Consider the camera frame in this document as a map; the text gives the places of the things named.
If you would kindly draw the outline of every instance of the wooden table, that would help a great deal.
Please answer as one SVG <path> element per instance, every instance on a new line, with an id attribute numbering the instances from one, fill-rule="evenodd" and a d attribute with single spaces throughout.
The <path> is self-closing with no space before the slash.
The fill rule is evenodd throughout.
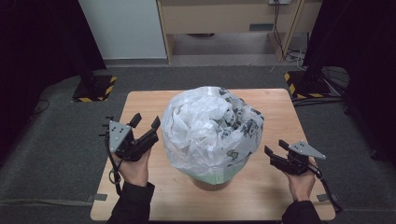
<path id="1" fill-rule="evenodd" d="M 150 220 L 280 220 L 292 203 L 288 179 L 270 165 L 264 154 L 264 145 L 275 154 L 286 156 L 278 139 L 293 144 L 305 140 L 304 131 L 291 103 L 289 93 L 283 89 L 229 90 L 261 111 L 265 117 L 262 143 L 251 155 L 246 166 L 233 178 L 231 184 L 219 191 L 205 191 L 192 184 L 187 175 L 172 167 L 160 141 L 151 150 L 149 181 L 156 186 L 151 202 Z M 149 129 L 156 116 L 161 118 L 173 96 L 181 91 L 133 91 L 129 93 L 120 119 L 128 123 L 135 113 L 141 113 L 142 121 L 134 130 L 139 137 Z M 107 160 L 97 191 L 106 194 L 105 201 L 94 201 L 91 218 L 107 220 L 119 196 L 108 180 L 111 163 Z M 311 200 L 323 220 L 335 217 L 329 202 L 319 202 L 316 195 L 324 194 L 317 181 Z"/>

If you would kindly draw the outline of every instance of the crumpled plastic bag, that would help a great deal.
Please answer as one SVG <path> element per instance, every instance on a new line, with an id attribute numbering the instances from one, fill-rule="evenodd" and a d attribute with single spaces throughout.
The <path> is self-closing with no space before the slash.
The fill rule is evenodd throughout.
<path id="1" fill-rule="evenodd" d="M 163 145 L 172 166 L 194 179 L 222 184 L 247 163 L 262 140 L 264 116 L 229 91 L 183 91 L 162 118 Z"/>

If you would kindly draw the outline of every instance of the wall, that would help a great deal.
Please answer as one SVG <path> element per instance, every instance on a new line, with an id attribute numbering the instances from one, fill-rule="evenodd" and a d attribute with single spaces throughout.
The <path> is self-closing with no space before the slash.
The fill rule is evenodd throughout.
<path id="1" fill-rule="evenodd" d="M 166 59 L 155 0 L 79 0 L 105 60 Z"/>

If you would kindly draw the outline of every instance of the human hand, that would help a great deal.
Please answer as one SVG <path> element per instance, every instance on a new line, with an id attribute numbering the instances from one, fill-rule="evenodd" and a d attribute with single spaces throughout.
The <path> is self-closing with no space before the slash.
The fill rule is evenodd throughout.
<path id="1" fill-rule="evenodd" d="M 145 187 L 149 181 L 149 156 L 151 149 L 149 149 L 139 161 L 123 161 L 120 165 L 119 171 L 124 180 L 130 184 Z M 115 162 L 120 162 L 120 158 L 111 153 Z"/>
<path id="2" fill-rule="evenodd" d="M 317 164 L 309 159 L 309 162 L 315 166 Z M 308 170 L 302 175 L 290 175 L 288 173 L 283 172 L 289 180 L 289 189 L 294 201 L 310 201 L 310 196 L 312 192 L 312 188 L 315 184 L 315 174 Z"/>

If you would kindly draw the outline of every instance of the black sleeve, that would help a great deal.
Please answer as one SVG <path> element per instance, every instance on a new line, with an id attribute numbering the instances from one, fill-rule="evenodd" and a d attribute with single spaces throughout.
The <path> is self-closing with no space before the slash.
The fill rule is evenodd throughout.
<path id="1" fill-rule="evenodd" d="M 284 224 L 322 224 L 317 210 L 310 201 L 294 202 L 282 216 Z"/>
<path id="2" fill-rule="evenodd" d="M 149 205 L 154 193 L 154 185 L 144 187 L 124 182 L 122 194 L 113 208 L 107 224 L 131 224 L 149 222 Z"/>

